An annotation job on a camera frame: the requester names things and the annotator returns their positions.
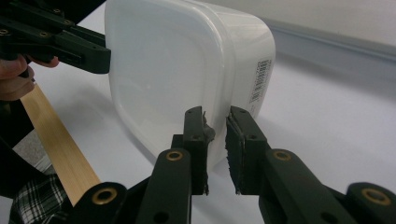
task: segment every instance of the barcode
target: barcode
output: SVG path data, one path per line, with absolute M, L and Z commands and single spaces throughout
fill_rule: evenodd
M 261 61 L 257 63 L 256 80 L 253 91 L 250 96 L 250 103 L 258 101 L 265 90 L 267 84 L 268 73 L 271 68 L 271 60 Z

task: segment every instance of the wooden plank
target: wooden plank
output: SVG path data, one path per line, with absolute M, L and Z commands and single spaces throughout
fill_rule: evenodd
M 38 85 L 21 101 L 71 203 L 75 205 L 88 189 L 100 183 L 98 176 Z

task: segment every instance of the white plastic container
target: white plastic container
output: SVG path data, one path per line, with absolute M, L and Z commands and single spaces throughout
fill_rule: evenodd
M 201 105 L 216 131 L 208 170 L 226 155 L 230 105 L 259 113 L 275 43 L 258 18 L 195 1 L 107 0 L 110 89 L 131 132 L 155 156 Z

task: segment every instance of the white tabletop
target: white tabletop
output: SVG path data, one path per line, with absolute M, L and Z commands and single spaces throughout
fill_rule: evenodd
M 101 6 L 81 25 L 103 32 L 103 13 Z M 361 181 L 396 192 L 394 63 L 282 33 L 275 38 L 276 64 L 257 118 L 270 145 L 293 151 L 342 192 Z M 103 182 L 130 188 L 151 174 L 155 158 L 122 124 L 107 75 L 65 64 L 34 69 Z M 209 187 L 209 196 L 193 197 L 192 223 L 262 223 L 258 197 L 234 195 L 227 161 L 209 174 Z

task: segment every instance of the plaid shirt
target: plaid shirt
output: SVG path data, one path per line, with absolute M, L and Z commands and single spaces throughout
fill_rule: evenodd
M 65 223 L 72 204 L 57 175 L 28 182 L 11 206 L 9 224 Z

